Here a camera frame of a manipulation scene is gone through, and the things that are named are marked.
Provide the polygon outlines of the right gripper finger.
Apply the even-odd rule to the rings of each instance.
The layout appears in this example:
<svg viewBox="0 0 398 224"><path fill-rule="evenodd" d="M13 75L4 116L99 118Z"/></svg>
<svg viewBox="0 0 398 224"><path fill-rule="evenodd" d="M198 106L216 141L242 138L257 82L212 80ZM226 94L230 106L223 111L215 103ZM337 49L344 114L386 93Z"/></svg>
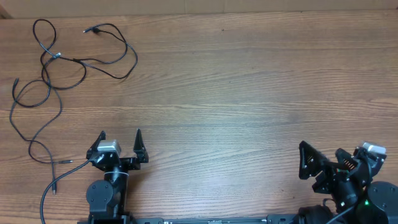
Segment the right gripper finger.
<svg viewBox="0 0 398 224"><path fill-rule="evenodd" d="M316 177L321 172L330 172L330 161L320 151L306 141L302 141L298 148L300 152L298 176L300 179L307 180L309 177Z"/></svg>
<svg viewBox="0 0 398 224"><path fill-rule="evenodd" d="M358 171L363 166L363 162L358 158L360 147L357 147L354 150L353 154L350 154L348 151L345 151L342 148L339 148L335 152L335 156L337 158L337 165L335 165L335 169L337 171Z"/></svg>

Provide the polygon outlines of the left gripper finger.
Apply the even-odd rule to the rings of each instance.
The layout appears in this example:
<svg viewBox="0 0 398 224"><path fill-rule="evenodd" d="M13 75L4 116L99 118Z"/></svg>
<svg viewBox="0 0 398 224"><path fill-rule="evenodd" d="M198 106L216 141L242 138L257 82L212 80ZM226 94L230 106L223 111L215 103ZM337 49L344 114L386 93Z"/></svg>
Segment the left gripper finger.
<svg viewBox="0 0 398 224"><path fill-rule="evenodd" d="M99 143L102 140L106 139L105 131L100 132L99 136L97 137L96 141L91 145L91 147L86 152L86 158L90 159L95 152L98 152Z"/></svg>
<svg viewBox="0 0 398 224"><path fill-rule="evenodd" d="M136 154L137 159L139 160L140 163L148 163L149 162L149 156L146 151L146 147L144 145L144 141L143 141L142 133L141 133L140 129L138 129L136 132L136 138L134 141L133 152Z"/></svg>

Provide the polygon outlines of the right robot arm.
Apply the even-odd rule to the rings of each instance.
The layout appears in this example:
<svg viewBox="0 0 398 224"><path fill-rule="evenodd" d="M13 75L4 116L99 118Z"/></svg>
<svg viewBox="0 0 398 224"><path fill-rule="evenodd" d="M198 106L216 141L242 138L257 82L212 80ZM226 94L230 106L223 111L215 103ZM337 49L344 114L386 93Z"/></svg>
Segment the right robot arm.
<svg viewBox="0 0 398 224"><path fill-rule="evenodd" d="M305 141L298 148L298 176L315 178L313 191L331 195L336 211L324 203L302 207L293 223L397 223L397 186L373 180L386 160L385 147L364 142L352 154L339 148L335 162Z"/></svg>

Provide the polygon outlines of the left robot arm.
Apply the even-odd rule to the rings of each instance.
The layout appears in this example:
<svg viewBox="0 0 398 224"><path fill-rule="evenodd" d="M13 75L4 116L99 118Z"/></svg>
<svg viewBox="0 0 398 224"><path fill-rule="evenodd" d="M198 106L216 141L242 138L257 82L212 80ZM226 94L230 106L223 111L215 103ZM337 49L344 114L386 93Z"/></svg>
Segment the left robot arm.
<svg viewBox="0 0 398 224"><path fill-rule="evenodd" d="M134 157L121 157L119 142L107 140L104 131L88 149L88 161L104 172L103 179L94 181L86 191L90 209L88 223L136 222L126 211L126 199L129 171L139 170L141 164L149 161L140 129L136 132L133 153Z"/></svg>

